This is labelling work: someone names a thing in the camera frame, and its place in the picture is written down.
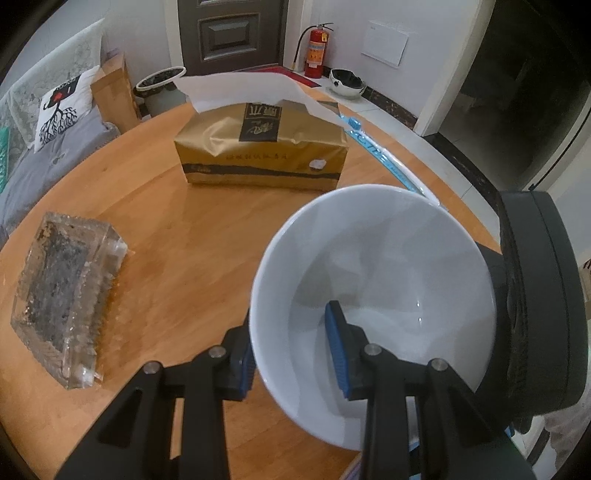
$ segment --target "round table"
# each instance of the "round table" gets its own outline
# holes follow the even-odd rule
[[[91,155],[41,199],[0,252],[0,421],[42,480],[53,478],[142,364],[186,362],[242,323],[267,243],[290,215],[319,195],[187,184],[173,138],[193,111],[181,105]],[[473,213],[429,168],[377,127],[368,122],[364,127],[432,189],[474,240],[498,250]],[[400,185],[360,145],[351,139],[349,145],[339,187]],[[98,370],[104,380],[86,390],[66,391],[10,327],[20,272],[47,211],[109,222],[129,246],[99,340]],[[180,451],[180,418],[178,408],[172,456]],[[355,455],[298,428],[258,377],[244,402],[225,404],[225,420],[235,480],[337,479]]]

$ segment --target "red fire extinguisher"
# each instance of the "red fire extinguisher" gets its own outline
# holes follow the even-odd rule
[[[310,42],[308,43],[308,52],[306,54],[306,68],[304,69],[304,75],[313,79],[319,79],[320,77],[322,77],[322,65],[324,63],[324,54],[326,53],[326,46],[329,42],[329,33],[327,30],[333,31],[332,28],[329,28],[326,25],[332,24],[332,22],[329,22],[322,23],[319,25],[312,25],[302,32],[302,35],[300,36],[300,41],[298,42],[297,49],[295,51],[292,70],[296,67],[297,55],[300,51],[300,44],[302,39],[304,38],[304,34],[308,30],[313,28],[314,30],[310,32]]]

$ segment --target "clear acrylic block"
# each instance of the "clear acrylic block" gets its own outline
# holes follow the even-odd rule
[[[11,325],[66,389],[93,385],[96,342],[127,244],[108,223],[46,213],[12,307]]]

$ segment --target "black label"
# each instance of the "black label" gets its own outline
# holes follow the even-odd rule
[[[247,103],[238,140],[241,142],[276,142],[280,119],[280,106]]]

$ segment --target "gray sofa cushion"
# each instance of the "gray sofa cushion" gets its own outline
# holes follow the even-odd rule
[[[0,194],[0,225],[10,235],[35,204],[71,169],[119,136],[103,123],[97,107],[35,153],[31,148],[16,165]],[[5,242],[1,240],[0,248]]]

